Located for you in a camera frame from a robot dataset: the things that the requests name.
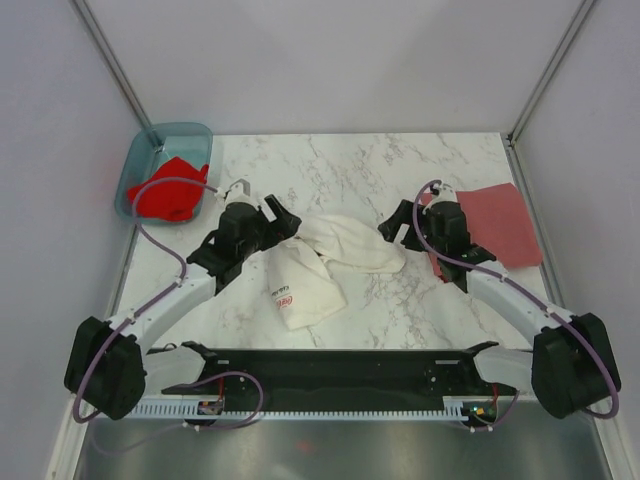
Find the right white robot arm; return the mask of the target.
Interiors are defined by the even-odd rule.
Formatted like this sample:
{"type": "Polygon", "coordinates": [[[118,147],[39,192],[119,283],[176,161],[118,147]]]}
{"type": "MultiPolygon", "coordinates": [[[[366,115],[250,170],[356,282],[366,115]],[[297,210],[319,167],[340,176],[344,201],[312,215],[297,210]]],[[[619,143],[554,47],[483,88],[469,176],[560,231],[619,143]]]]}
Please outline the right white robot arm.
{"type": "Polygon", "coordinates": [[[513,280],[491,252],[472,241],[455,201],[422,206],[404,200],[378,230],[394,242],[402,226],[408,228],[401,241],[406,249],[435,256],[447,282],[488,305],[530,344],[527,350],[476,347],[473,359],[457,371],[465,391],[477,394],[492,383],[504,385],[534,395],[558,419],[590,413],[592,405],[610,400],[603,416],[617,415],[621,380],[599,317],[545,302],[513,280]]]}

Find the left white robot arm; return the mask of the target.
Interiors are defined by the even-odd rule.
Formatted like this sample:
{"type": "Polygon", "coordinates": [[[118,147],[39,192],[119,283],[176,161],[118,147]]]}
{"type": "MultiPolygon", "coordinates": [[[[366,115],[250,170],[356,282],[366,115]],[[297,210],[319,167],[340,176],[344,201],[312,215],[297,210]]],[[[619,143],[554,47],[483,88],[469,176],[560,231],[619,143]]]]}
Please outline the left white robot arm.
{"type": "Polygon", "coordinates": [[[189,385],[208,393],[216,388],[220,371],[196,347],[152,348],[189,312],[230,285],[250,256],[296,235],[301,218],[272,195],[265,202],[272,218],[248,201],[226,202],[217,228],[187,257],[172,283],[139,306],[80,324],[64,376],[65,387],[75,395],[77,422],[86,420],[80,414],[82,402],[119,420],[143,397],[166,389],[189,385]]]}

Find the white t shirt red print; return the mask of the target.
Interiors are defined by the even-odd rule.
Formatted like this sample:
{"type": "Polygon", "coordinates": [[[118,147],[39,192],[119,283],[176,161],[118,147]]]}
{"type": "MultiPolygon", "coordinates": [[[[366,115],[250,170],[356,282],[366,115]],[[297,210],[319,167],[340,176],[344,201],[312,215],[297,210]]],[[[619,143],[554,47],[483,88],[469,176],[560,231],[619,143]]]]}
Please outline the white t shirt red print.
{"type": "Polygon", "coordinates": [[[294,236],[269,251],[270,298],[286,327],[315,326],[348,305],[331,269],[395,274],[405,257],[381,233],[359,220],[333,214],[307,216],[294,236]]]}

